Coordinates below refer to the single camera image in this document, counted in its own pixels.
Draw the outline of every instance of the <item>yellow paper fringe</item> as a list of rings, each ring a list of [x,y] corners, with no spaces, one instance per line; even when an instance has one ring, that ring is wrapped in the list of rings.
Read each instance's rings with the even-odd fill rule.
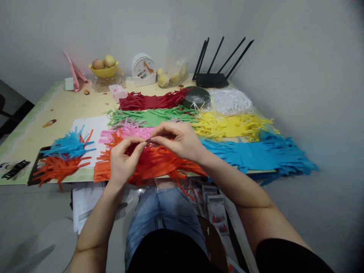
[[[217,141],[223,137],[248,137],[249,142],[258,142],[260,131],[268,131],[265,124],[273,123],[273,119],[261,119],[255,114],[223,116],[217,112],[199,112],[195,121],[192,126],[198,135]]]

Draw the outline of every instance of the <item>giraffe picture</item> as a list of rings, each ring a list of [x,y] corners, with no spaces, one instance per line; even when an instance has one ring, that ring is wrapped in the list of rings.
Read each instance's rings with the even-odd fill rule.
[[[153,74],[154,74],[154,70],[153,70],[153,69],[151,69],[151,68],[149,68],[149,66],[147,65],[147,62],[146,62],[146,61],[144,61],[144,62],[143,62],[143,64],[144,64],[144,67],[146,67],[146,68],[147,68],[147,70],[149,71],[149,73],[150,73],[151,75],[153,75]]]

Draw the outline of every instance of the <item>wifi router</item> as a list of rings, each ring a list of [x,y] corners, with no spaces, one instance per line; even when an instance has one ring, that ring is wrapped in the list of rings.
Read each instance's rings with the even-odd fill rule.
[[[226,86],[229,85],[229,82],[228,82],[229,76],[231,75],[231,73],[233,72],[235,67],[238,65],[240,60],[243,58],[245,53],[248,51],[249,47],[254,42],[254,40],[249,42],[248,46],[245,48],[243,53],[240,55],[239,59],[236,61],[236,63],[234,64],[234,66],[229,71],[229,73],[227,74],[226,77],[225,77],[225,75],[223,73],[220,73],[220,72],[225,67],[225,65],[228,63],[228,61],[231,59],[231,57],[234,55],[234,53],[238,50],[238,48],[242,45],[242,43],[245,41],[245,37],[242,39],[242,41],[239,43],[239,45],[235,48],[233,53],[226,60],[226,62],[223,64],[223,66],[220,68],[220,70],[217,73],[210,73],[211,67],[212,67],[212,65],[213,65],[213,63],[215,61],[215,58],[216,58],[219,50],[220,50],[221,44],[224,41],[224,37],[223,37],[221,39],[219,47],[217,48],[215,56],[214,56],[214,58],[213,58],[213,60],[211,62],[209,70],[207,71],[207,73],[200,73],[200,69],[201,69],[202,62],[203,62],[204,57],[205,57],[205,53],[206,53],[207,45],[209,44],[209,40],[210,40],[210,37],[208,37],[208,39],[204,41],[204,45],[202,46],[202,50],[201,50],[200,56],[198,58],[197,66],[196,66],[196,69],[195,69],[195,73],[193,74],[192,80],[196,80],[196,85],[199,86],[199,87],[203,87],[203,88],[223,88],[223,87],[226,87]]]

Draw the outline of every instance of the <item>jeans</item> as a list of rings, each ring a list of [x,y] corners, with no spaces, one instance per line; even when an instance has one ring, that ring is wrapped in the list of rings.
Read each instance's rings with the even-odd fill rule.
[[[143,238],[158,229],[170,229],[191,237],[207,255],[205,237],[188,197],[177,187],[149,187],[140,194],[130,222],[126,239],[126,269]]]

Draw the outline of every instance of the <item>yellow bowl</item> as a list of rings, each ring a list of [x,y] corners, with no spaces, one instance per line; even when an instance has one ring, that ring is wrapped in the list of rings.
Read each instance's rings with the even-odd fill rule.
[[[116,70],[118,69],[118,64],[119,62],[117,61],[115,63],[115,65],[113,67],[110,67],[110,68],[104,68],[104,69],[98,69],[98,70],[94,70],[92,68],[92,64],[89,65],[88,67],[91,69],[91,71],[98,77],[101,77],[101,78],[110,78],[112,77],[113,75],[115,75],[116,73]]]

